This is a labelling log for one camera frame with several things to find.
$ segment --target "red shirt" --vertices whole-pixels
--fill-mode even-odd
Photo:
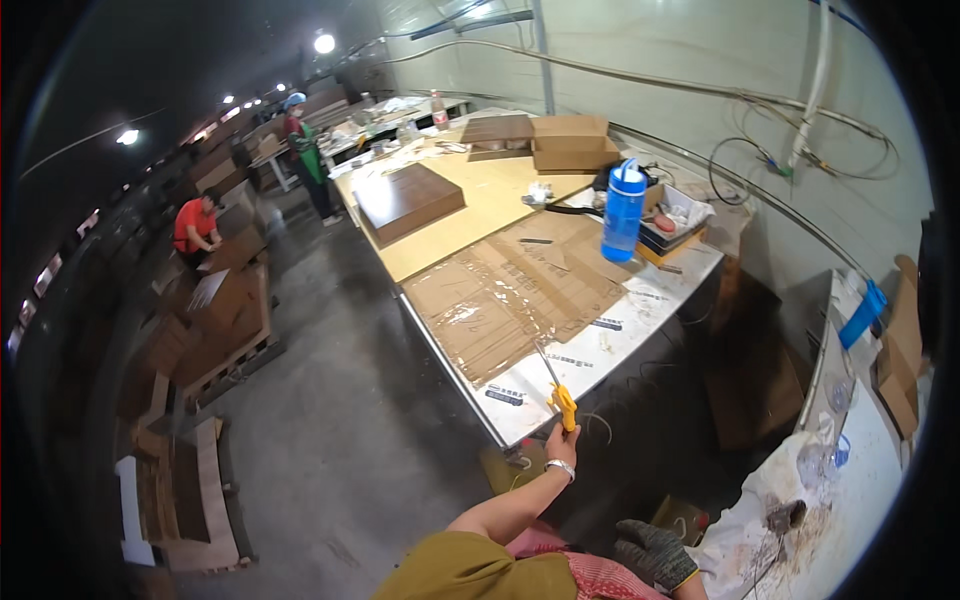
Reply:
[[[303,135],[303,125],[300,124],[300,120],[294,115],[287,115],[287,118],[283,120],[283,134],[287,137],[287,143],[289,144],[290,134],[297,133]],[[290,148],[292,152],[287,153],[291,160],[300,160],[300,156],[297,154],[296,148]]]
[[[194,198],[185,203],[177,213],[177,221],[174,223],[174,248],[186,254],[192,254],[200,247],[187,238],[188,225],[197,228],[197,234],[201,237],[206,237],[217,228],[217,220],[213,218],[213,213],[204,214],[203,198]]]

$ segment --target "metal wristwatch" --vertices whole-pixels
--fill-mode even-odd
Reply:
[[[547,461],[546,464],[543,465],[543,470],[547,470],[550,467],[560,467],[565,470],[566,474],[570,476],[570,483],[573,483],[573,480],[577,478],[577,472],[573,470],[573,467],[571,467],[566,461],[562,461],[559,458],[555,458],[552,461]]]

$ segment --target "hand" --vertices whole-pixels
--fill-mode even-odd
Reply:
[[[564,431],[562,423],[553,426],[550,437],[546,441],[546,460],[561,460],[570,465],[571,468],[577,467],[577,438],[580,437],[580,425],[577,425],[573,431],[567,433]]]
[[[673,591],[699,570],[673,532],[628,519],[616,524],[616,533],[617,562],[651,586],[657,582]]]

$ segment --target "woman in green apron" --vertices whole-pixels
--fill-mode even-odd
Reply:
[[[333,214],[330,205],[330,196],[326,189],[326,169],[320,161],[320,151],[317,150],[317,135],[300,120],[304,102],[306,96],[300,92],[290,94],[283,102],[283,109],[287,113],[283,130],[290,145],[290,161],[294,171],[310,194],[310,201],[324,219],[324,227],[330,227],[339,223],[343,217]]]

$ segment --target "blue water bottle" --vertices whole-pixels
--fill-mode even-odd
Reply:
[[[636,158],[610,170],[607,210],[600,240],[600,253],[607,260],[627,262],[634,257],[646,191],[647,178],[637,170]]]
[[[853,343],[860,339],[864,330],[876,320],[876,317],[883,311],[887,305],[887,297],[876,287],[872,279],[867,281],[867,293],[863,301],[856,307],[856,311],[847,324],[840,329],[840,345],[844,350],[849,350]]]

